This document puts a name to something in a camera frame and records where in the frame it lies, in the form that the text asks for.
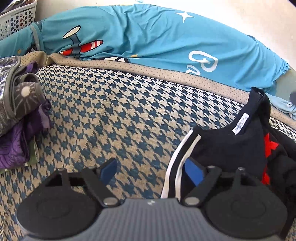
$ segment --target white stripe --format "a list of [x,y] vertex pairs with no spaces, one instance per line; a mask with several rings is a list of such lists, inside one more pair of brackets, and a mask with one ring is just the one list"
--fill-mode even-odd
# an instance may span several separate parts
[[172,158],[170,159],[170,162],[168,164],[167,171],[165,173],[165,183],[163,184],[163,190],[161,192],[160,198],[168,198],[168,190],[170,188],[170,172],[172,170],[173,164],[181,150],[181,148],[184,146],[185,142],[188,140],[188,138],[193,133],[193,130],[190,130],[187,135],[184,137],[184,139],[181,141],[181,143],[178,145],[177,149],[175,150]]
[[108,57],[108,58],[105,58],[104,60],[116,60],[118,57]]
[[201,139],[201,136],[198,135],[195,140],[193,141],[193,143],[191,144],[191,146],[188,148],[187,152],[185,153],[185,155],[183,156],[179,166],[178,166],[178,170],[177,170],[177,175],[176,175],[176,179],[175,179],[175,189],[176,189],[176,198],[178,198],[178,200],[181,200],[181,177],[182,177],[182,169],[183,169],[183,165],[186,161],[186,159],[188,157],[190,157],[193,148],[195,147],[196,143],[198,143],[198,141]]

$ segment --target gray ribbed plate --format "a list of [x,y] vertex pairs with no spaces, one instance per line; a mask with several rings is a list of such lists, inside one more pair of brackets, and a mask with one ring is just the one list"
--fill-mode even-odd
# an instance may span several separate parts
[[[25,237],[24,241],[36,241]],[[102,211],[86,231],[64,241],[237,241],[205,220],[201,211],[183,207],[176,199],[127,199]],[[261,241],[280,241],[277,236]]]

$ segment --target mattress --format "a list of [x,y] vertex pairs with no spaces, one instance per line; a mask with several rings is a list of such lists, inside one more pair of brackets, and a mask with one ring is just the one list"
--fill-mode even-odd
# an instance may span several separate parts
[[[38,139],[40,162],[0,176],[2,240],[20,240],[16,209],[56,168],[68,172],[119,162],[108,188],[120,199],[159,198],[168,162],[195,125],[221,128],[242,104],[191,86],[118,70],[53,64],[37,77],[51,99],[52,128]],[[273,127],[296,141],[275,118]],[[287,240],[296,240],[292,227]]]

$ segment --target white plastic basket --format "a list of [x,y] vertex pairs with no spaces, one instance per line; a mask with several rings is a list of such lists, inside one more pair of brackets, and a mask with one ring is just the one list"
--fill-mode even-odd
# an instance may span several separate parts
[[34,22],[37,0],[0,16],[0,40]]

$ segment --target white star print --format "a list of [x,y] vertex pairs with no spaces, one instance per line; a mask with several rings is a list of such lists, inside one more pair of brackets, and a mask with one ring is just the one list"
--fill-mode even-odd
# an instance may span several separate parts
[[183,22],[185,21],[186,18],[195,18],[195,17],[193,17],[193,16],[188,15],[187,12],[183,12],[183,13],[176,12],[176,14],[179,14],[179,15],[182,16],[182,18],[183,18]]

